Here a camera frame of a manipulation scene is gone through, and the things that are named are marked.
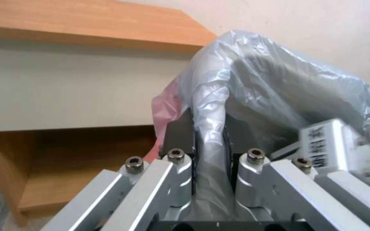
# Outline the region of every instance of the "white wall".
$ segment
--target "white wall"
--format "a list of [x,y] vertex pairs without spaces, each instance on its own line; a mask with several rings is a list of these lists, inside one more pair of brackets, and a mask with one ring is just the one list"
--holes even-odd
[[0,40],[0,131],[152,124],[191,55]]
[[[260,33],[370,82],[370,1],[131,2],[182,9],[217,35]],[[0,40],[0,130],[151,124],[151,98],[189,59]]]
[[129,0],[181,9],[217,35],[247,30],[370,82],[368,0]]

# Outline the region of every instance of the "hex socket screw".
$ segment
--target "hex socket screw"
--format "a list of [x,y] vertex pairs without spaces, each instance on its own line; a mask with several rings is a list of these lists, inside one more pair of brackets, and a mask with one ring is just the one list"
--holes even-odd
[[173,148],[168,151],[168,160],[174,164],[181,164],[185,159],[185,152],[180,148]]
[[251,148],[247,154],[247,160],[250,164],[260,165],[265,160],[265,153],[259,148]]
[[310,174],[312,168],[312,161],[308,158],[297,157],[292,159],[292,164],[298,167],[305,174]]
[[138,156],[129,157],[125,161],[125,168],[130,174],[139,174],[144,170],[144,160]]

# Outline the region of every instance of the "plastic bag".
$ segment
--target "plastic bag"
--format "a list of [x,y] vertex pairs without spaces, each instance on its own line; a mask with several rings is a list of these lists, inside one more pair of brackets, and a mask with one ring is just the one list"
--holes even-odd
[[248,121],[267,153],[298,140],[298,130],[340,118],[370,141],[370,84],[296,54],[258,34],[231,31],[201,49],[152,101],[157,156],[166,124],[188,107],[200,133],[193,220],[232,220],[225,167],[225,111]]

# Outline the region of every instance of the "white label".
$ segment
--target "white label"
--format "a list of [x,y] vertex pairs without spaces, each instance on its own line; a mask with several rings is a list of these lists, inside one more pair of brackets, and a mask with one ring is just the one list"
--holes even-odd
[[307,130],[308,136],[308,155],[315,168],[326,167],[328,155],[326,152],[325,127],[316,126]]

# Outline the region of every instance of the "wooden shelf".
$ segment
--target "wooden shelf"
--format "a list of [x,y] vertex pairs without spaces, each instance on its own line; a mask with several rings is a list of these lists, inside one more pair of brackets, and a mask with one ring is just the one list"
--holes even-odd
[[194,53],[215,35],[176,9],[116,0],[4,0],[0,38]]
[[154,141],[150,125],[0,132],[0,189],[25,225],[55,214],[101,170],[119,170]]

